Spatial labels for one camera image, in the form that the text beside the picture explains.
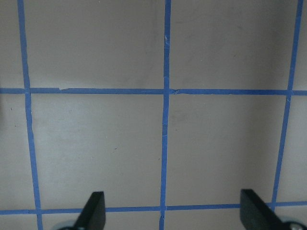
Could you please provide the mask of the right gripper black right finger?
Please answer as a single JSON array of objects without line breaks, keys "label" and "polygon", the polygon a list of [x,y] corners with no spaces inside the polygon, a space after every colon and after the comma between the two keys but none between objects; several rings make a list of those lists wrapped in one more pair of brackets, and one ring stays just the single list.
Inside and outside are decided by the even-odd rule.
[{"label": "right gripper black right finger", "polygon": [[239,216],[246,230],[283,229],[283,222],[252,189],[240,192]]}]

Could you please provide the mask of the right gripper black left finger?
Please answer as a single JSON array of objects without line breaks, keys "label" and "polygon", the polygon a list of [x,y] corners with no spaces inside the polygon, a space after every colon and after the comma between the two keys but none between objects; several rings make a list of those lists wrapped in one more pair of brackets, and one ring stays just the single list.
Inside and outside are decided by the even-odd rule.
[{"label": "right gripper black left finger", "polygon": [[103,230],[106,224],[104,192],[93,192],[74,223],[75,230]]}]

